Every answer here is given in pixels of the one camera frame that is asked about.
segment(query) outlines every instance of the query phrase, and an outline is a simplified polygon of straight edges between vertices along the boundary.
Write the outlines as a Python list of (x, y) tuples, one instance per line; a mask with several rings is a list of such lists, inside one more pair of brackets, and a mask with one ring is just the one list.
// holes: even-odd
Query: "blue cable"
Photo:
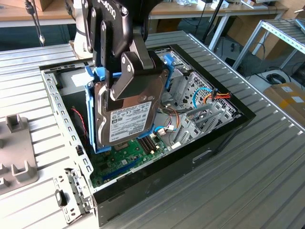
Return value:
[(197, 91), (195, 91), (194, 96), (193, 96), (193, 104), (194, 104), (194, 107), (195, 107), (195, 108), (197, 108), (197, 106), (196, 106), (196, 100), (195, 100), (195, 99), (196, 99), (196, 95), (198, 94), (198, 92), (199, 92), (200, 90), (206, 90), (206, 91), (212, 92), (212, 89), (207, 88), (207, 87), (201, 87), (201, 88), (199, 88)]
[(155, 132), (157, 132), (158, 130), (162, 129), (162, 128), (166, 128), (165, 126), (158, 126), (155, 128)]

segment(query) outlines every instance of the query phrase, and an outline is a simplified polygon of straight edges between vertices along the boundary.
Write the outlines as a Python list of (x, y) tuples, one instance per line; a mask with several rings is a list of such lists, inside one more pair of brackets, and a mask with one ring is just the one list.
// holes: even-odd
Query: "workbench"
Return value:
[[(182, 31), (152, 34), (148, 47), (180, 45), (255, 112), (256, 118), (220, 152), (105, 225), (106, 229), (270, 228), (305, 223), (304, 128), (215, 54)], [(74, 166), (60, 134), (38, 66), (75, 60), (69, 45), (0, 52), (0, 121), (29, 119), (39, 180), (0, 196), (2, 225), (66, 228), (52, 177)], [(71, 228), (96, 228), (86, 215)]]
[[(31, 16), (23, 8), (2, 5), (0, 8), (0, 28), (16, 26), (33, 26)], [(275, 19), (279, 19), (288, 10), (287, 7), (278, 3), (278, 6), (268, 7), (268, 9), (253, 10), (243, 4), (230, 4), (228, 8), (221, 8), (218, 16), (222, 17), (215, 35), (209, 45), (210, 50), (214, 50), (218, 39), (223, 32), (230, 16), (241, 15), (266, 15), (275, 14)], [(151, 12), (150, 19), (170, 19), (170, 18), (196, 18), (201, 17), (203, 6), (192, 4), (192, 6), (181, 6), (176, 2), (158, 4)], [(203, 17), (211, 17), (214, 9), (205, 8)], [(44, 11), (38, 12), (41, 25), (73, 24), (75, 21), (68, 15), (63, 0), (54, 0)]]

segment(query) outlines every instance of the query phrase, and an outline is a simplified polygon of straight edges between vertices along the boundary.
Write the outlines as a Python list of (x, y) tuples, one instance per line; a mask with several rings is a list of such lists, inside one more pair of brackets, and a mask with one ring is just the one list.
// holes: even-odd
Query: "blue plastic bracket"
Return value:
[[(167, 67), (170, 71), (168, 77), (167, 77), (167, 81), (165, 83), (165, 88), (168, 88), (170, 85), (170, 80), (171, 80), (171, 76), (174, 72), (174, 58), (170, 55), (170, 54), (166, 54), (164, 56), (164, 59), (167, 62)], [(96, 67), (94, 68), (94, 70), (92, 71), (90, 66), (86, 66), (85, 67), (86, 72), (93, 77), (93, 81), (104, 81), (105, 80), (105, 68), (104, 67)], [(121, 76), (122, 73), (114, 73), (113, 77), (114, 78), (119, 78)], [(111, 146), (105, 146), (103, 148), (97, 149), (96, 148), (96, 143), (95, 143), (95, 129), (94, 129), (94, 100), (93, 100), (93, 95), (91, 94), (91, 89), (92, 86), (90, 84), (85, 86), (85, 91), (86, 91), (86, 103), (87, 103), (87, 113), (88, 113), (88, 122), (89, 122), (89, 139), (90, 139), (90, 144), (92, 145), (94, 152), (96, 154), (105, 152), (105, 151), (109, 151), (111, 150)], [(139, 139), (146, 137), (148, 135), (150, 135), (151, 133), (153, 133), (153, 130), (155, 128), (155, 125), (152, 125), (151, 129), (149, 131), (147, 131), (144, 134), (141, 134), (140, 136), (138, 136)]]
[(175, 59), (169, 53), (164, 55), (164, 59), (166, 60), (166, 62), (167, 62), (166, 65), (168, 67), (168, 70), (170, 71), (170, 73), (168, 74), (166, 83), (165, 83), (165, 88), (167, 89), (170, 86), (170, 80), (171, 80), (172, 74), (175, 69), (175, 66), (173, 65), (173, 62), (175, 61)]

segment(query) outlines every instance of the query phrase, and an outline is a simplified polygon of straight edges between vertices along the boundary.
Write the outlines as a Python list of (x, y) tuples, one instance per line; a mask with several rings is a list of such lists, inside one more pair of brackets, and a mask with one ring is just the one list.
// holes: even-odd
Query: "green circuit board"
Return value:
[(93, 173), (90, 178), (93, 187), (99, 187), (167, 151), (165, 144), (158, 138), (152, 139), (152, 142), (155, 146), (158, 146), (153, 154), (145, 152), (136, 139), (128, 141), (128, 146), (123, 149), (116, 150), (112, 147), (111, 151), (91, 154), (90, 161), (93, 166)]

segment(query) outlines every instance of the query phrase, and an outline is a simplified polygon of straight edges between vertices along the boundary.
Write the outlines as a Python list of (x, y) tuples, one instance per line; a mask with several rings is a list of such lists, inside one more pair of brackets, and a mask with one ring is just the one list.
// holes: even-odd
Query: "red wire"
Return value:
[(84, 122), (84, 119), (82, 118), (82, 115), (81, 115), (81, 113), (79, 113), (77, 110), (75, 110), (74, 108), (71, 108), (71, 110), (73, 110), (76, 114), (78, 114), (78, 116), (80, 117), (80, 119), (81, 119), (81, 123), (82, 123), (82, 127), (83, 127), (83, 129), (84, 129), (84, 137), (85, 137), (85, 139), (86, 139), (86, 132), (87, 132), (87, 130), (86, 130), (86, 127), (85, 127), (85, 122)]

